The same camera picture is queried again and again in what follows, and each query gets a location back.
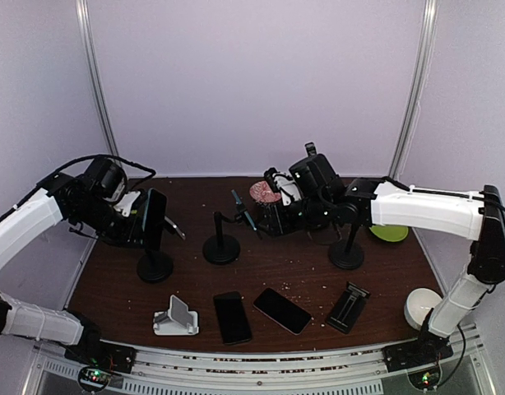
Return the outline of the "left aluminium frame post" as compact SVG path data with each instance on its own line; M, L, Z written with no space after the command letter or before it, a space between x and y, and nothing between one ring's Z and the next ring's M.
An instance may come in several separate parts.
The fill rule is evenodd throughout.
M109 118L109 112L104 97L104 90L100 80L100 70L95 53L88 2L86 0L76 0L75 4L77 22L81 32L81 40L85 51L91 89L100 121L100 127L104 135L108 153L117 155L118 147L115 141Z

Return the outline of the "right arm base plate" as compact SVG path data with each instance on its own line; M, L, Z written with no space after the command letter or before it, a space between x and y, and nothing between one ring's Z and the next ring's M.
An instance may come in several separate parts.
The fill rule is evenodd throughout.
M454 354L448 344L422 342L419 339L385 346L382 353L388 372L433 364Z

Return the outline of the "black gooseneck stand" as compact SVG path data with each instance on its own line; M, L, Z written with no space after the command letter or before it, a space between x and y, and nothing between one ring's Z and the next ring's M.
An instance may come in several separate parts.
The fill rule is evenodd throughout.
M355 270L364 262L364 251L361 246L355 242L359 225L353 224L347 239L331 244L328 249L328 258L330 262L343 270Z
M157 225L157 229L159 232L154 232L156 249L146 248L145 254L137 264L137 275L142 281L150 284L165 281L174 272L174 260L160 250L162 230L167 230L182 240L186 239L186 234L167 216Z

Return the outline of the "black stand with pink phone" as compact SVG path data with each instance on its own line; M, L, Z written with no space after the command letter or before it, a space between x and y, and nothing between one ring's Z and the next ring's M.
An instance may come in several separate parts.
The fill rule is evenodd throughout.
M306 150L308 158L314 158L315 156L318 155L317 148L314 142L305 143L304 148Z

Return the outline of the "black folding phone stand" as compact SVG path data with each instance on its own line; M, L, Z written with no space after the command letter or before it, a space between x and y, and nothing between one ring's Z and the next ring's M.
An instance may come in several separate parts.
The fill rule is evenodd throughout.
M371 293L367 290L347 281L344 292L326 317L326 324L344 334L349 334L370 296Z

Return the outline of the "front aluminium rail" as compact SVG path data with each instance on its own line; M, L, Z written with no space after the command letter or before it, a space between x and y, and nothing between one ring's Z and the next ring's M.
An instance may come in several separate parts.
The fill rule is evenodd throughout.
M500 394L475 327L468 327L466 353L456 373L437 391L417 389L421 370L436 367L444 381L462 350L416 370L389 371L385 344L329 351L271 354L205 353L135 346L130 373L116 374L97 394ZM19 394L86 394L77 382L82 367L53 345L34 347L34 359Z

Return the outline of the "black stand with teal phone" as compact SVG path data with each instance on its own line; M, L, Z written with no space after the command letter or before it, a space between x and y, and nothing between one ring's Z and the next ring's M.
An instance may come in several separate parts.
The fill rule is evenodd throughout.
M224 266L236 261L240 255L241 247L238 240L223 231L223 223L236 223L235 219L224 216L220 211L213 215L215 235L208 238L202 246L204 259L211 264Z

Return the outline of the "blue smartphone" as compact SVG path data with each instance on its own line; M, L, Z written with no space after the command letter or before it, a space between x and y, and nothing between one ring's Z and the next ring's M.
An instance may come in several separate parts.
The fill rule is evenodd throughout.
M252 331L239 292L231 291L215 295L213 303L220 335L225 345L235 345L252 340Z

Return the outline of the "red patterned bowl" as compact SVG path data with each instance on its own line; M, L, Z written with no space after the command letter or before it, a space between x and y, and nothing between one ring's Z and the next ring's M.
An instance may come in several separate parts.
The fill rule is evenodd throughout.
M268 205L281 201L281 194L275 193L267 181L258 181L249 188L249 194L255 203Z

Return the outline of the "white bowl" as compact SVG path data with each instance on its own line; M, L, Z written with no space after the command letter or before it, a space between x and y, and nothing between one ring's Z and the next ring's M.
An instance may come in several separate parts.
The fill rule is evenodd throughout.
M411 291L404 304L406 322L419 331L430 310L442 301L442 297L434 290L417 288Z

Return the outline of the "right aluminium frame post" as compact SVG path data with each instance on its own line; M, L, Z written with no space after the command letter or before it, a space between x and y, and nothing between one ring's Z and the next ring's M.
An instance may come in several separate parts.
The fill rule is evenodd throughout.
M437 19L438 1L426 0L424 2L424 14L410 93L406 102L396 149L388 170L388 175L393 179L399 179L401 177L413 142L420 113L421 96L428 78L429 66L433 54Z

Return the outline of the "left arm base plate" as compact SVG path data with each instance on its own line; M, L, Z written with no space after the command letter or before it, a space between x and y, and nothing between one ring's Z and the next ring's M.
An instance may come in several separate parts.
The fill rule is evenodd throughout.
M120 346L113 343L101 342L98 356L86 356L78 346L64 346L64 357L83 365L91 365L109 372L130 374L134 365L137 351L130 346Z

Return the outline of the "pink smartphone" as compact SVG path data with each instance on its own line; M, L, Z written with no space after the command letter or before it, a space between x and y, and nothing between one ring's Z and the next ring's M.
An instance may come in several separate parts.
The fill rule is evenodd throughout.
M277 291L266 288L253 306L285 330L299 335L312 321L312 315Z

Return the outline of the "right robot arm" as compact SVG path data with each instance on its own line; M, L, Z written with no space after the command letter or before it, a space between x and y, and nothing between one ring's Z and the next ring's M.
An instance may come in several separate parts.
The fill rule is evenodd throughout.
M268 187L281 195L270 236L324 223L350 225L349 250L361 226L406 226L460 236L471 242L470 261L433 309L426 333L411 345L411 356L428 363L442 350L460 321L497 284L505 281L505 207L499 191L453 192L406 186L389 177L357 178L345 184L323 154L310 154L282 173L264 173Z

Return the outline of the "grey smartphone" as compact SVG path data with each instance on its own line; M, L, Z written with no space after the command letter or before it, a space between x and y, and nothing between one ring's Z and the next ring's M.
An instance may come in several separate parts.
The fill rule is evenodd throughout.
M142 222L145 249L160 250L166 205L167 197L163 193L154 188L148 190Z

